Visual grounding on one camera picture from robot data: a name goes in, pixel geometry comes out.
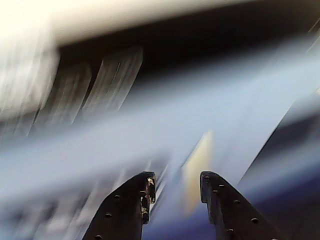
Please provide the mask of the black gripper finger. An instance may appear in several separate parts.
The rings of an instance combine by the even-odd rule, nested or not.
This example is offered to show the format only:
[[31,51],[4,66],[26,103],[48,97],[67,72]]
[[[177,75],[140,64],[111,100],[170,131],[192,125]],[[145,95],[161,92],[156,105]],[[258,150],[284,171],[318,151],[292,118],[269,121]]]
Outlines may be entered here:
[[200,196],[201,202],[207,205],[216,240],[283,239],[283,235],[217,173],[200,173]]
[[143,171],[110,193],[96,211],[83,240],[141,240],[156,201],[156,175]]

